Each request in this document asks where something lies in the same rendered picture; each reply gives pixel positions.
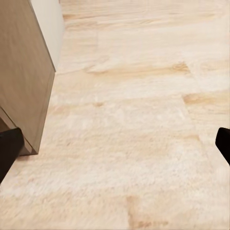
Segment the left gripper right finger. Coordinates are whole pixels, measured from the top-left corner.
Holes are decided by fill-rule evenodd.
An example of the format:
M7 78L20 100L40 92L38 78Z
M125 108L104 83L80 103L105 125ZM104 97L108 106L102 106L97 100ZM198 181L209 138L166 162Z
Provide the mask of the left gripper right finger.
M219 128L215 144L230 165L230 129Z

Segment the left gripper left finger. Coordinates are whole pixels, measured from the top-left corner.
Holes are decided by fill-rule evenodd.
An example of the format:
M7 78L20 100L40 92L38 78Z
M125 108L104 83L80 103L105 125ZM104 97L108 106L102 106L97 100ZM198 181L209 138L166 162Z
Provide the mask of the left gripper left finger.
M19 127L0 133L0 184L23 146L24 136Z

